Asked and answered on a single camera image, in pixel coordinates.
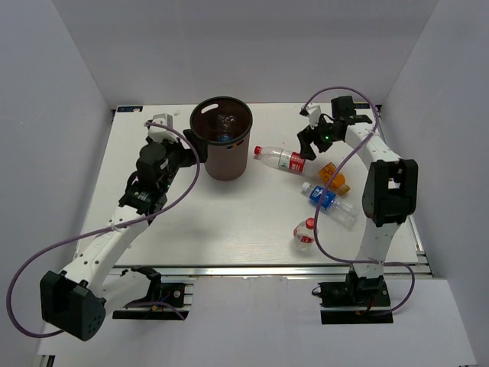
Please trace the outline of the blue table sticker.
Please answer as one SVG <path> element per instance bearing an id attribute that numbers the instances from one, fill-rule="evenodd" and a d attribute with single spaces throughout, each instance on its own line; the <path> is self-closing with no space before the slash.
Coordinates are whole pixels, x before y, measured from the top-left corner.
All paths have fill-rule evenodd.
<path id="1" fill-rule="evenodd" d="M 370 105 L 368 103 L 355 102 L 354 107 L 355 109 L 369 109 Z"/>
<path id="2" fill-rule="evenodd" d="M 116 109 L 117 113 L 133 113 L 133 112 L 141 112 L 143 110 L 143 106 L 119 106 Z"/>

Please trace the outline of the clear bottle blue label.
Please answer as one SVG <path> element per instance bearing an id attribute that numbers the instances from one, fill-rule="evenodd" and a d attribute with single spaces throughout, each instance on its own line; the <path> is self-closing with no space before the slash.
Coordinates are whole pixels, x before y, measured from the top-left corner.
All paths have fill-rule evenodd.
<path id="1" fill-rule="evenodd" d="M 234 139 L 237 129 L 234 115 L 218 114 L 215 120 L 213 141 L 218 143 L 229 142 Z"/>

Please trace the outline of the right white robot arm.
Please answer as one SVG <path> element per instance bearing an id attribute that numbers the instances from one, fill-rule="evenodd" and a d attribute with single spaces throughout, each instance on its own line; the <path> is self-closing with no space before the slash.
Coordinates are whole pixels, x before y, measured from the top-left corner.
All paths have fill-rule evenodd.
<path id="1" fill-rule="evenodd" d="M 361 205 L 366 217 L 358 254 L 349 261 L 345 295 L 353 304 L 370 304 L 384 285 L 384 263 L 397 230 L 416 208 L 418 164 L 393 152 L 377 133 L 379 116 L 359 115 L 351 96 L 331 101 L 332 116 L 326 119 L 318 105 L 307 102 L 300 114 L 309 120 L 298 133 L 300 157 L 316 158 L 313 151 L 327 151 L 343 141 L 351 156 L 359 156 L 368 170 Z"/>

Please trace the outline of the small upright red-cap bottle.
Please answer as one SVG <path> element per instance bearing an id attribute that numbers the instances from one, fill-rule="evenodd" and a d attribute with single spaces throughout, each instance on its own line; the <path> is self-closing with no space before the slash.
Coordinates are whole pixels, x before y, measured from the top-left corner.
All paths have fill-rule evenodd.
<path id="1" fill-rule="evenodd" d="M 312 246 L 315 242 L 314 238 L 314 225 L 316 224 L 314 218 L 308 218 L 300 222 L 293 230 L 293 237 L 296 247 L 299 250 L 306 250 Z"/>

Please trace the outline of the right blue table sticker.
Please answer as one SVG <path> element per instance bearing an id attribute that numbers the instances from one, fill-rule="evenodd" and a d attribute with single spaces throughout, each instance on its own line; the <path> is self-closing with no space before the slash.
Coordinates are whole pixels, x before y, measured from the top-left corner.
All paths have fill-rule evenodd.
<path id="1" fill-rule="evenodd" d="M 369 109 L 370 105 L 368 103 L 355 102 L 354 107 L 355 109 Z"/>

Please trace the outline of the brown plastic waste bin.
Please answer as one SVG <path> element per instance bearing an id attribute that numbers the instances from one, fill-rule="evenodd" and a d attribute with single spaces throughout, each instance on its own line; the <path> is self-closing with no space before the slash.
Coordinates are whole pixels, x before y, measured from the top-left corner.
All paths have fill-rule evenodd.
<path id="1" fill-rule="evenodd" d="M 218 114 L 236 117 L 237 129 L 232 141 L 213 141 Z M 190 128 L 209 143 L 205 169 L 211 177 L 216 180 L 234 180 L 245 172 L 253 125 L 253 115 L 248 105 L 229 96 L 213 97 L 197 105 L 189 123 Z"/>

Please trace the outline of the left blue table sticker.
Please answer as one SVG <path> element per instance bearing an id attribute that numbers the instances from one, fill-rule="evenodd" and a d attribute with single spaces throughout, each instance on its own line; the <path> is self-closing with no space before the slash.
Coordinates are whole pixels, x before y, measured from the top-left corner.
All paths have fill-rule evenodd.
<path id="1" fill-rule="evenodd" d="M 133 112 L 141 112 L 143 110 L 143 106 L 119 106 L 116 109 L 117 113 L 133 113 Z"/>

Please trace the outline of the lying orange juice bottle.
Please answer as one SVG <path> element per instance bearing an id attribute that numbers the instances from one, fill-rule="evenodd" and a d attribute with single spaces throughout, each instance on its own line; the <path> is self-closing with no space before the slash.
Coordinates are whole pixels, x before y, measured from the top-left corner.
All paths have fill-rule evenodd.
<path id="1" fill-rule="evenodd" d="M 330 180 L 329 190 L 339 196 L 345 196 L 350 191 L 350 186 L 347 185 L 345 176 L 341 173 L 336 173 L 336 166 L 329 162 L 318 172 L 319 178 L 327 184 Z"/>

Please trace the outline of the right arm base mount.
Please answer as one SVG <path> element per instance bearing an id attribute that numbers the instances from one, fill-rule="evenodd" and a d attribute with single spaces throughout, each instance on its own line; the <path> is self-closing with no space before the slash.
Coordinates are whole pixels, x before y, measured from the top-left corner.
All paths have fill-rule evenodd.
<path id="1" fill-rule="evenodd" d="M 352 295 L 343 282 L 322 282 L 312 295 L 320 299 L 322 325 L 391 324 L 393 313 L 387 285 L 372 293 Z"/>

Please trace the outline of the clear bottle red label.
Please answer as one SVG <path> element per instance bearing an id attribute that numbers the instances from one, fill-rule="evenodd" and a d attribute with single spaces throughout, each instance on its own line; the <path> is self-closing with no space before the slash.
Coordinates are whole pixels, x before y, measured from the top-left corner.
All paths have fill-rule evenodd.
<path id="1" fill-rule="evenodd" d="M 269 167 L 295 174 L 303 174 L 306 169 L 306 160 L 295 151 L 277 147 L 254 148 L 255 157 Z"/>

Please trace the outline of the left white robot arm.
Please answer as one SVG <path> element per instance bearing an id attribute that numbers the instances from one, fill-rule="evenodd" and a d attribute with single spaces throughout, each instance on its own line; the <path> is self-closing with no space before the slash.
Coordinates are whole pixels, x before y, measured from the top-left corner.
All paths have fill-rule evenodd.
<path id="1" fill-rule="evenodd" d="M 108 231 L 95 236 L 88 247 L 60 272 L 47 272 L 40 281 L 41 316 L 47 323 L 82 341 L 94 337 L 105 317 L 122 307 L 146 307 L 163 299 L 161 275 L 135 265 L 116 281 L 108 273 L 132 242 L 154 221 L 167 203 L 179 169 L 206 162 L 208 142 L 192 130 L 182 136 L 148 131 L 136 169 L 108 222 Z"/>

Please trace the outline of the Pocari Sweat blue bottle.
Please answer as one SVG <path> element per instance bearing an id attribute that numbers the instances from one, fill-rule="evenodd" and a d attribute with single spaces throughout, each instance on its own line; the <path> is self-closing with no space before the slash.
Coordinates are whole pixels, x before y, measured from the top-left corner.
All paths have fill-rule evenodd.
<path id="1" fill-rule="evenodd" d="M 312 205 L 317 206 L 324 188 L 318 185 L 314 186 L 309 182 L 304 182 L 301 186 L 301 190 L 307 197 L 307 200 Z M 329 190 L 323 198 L 320 209 L 346 229 L 351 229 L 353 227 L 358 216 L 358 211 L 355 206 Z"/>

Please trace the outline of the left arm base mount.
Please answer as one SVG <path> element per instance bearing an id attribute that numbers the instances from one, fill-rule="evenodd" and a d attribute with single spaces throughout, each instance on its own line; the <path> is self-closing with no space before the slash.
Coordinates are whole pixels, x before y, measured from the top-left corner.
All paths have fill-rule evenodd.
<path id="1" fill-rule="evenodd" d="M 179 320 L 189 315 L 193 302 L 193 286 L 188 281 L 170 281 L 156 269 L 135 266 L 125 269 L 121 274 L 141 274 L 149 280 L 146 294 L 133 300 L 129 306 L 115 310 L 114 320 Z"/>

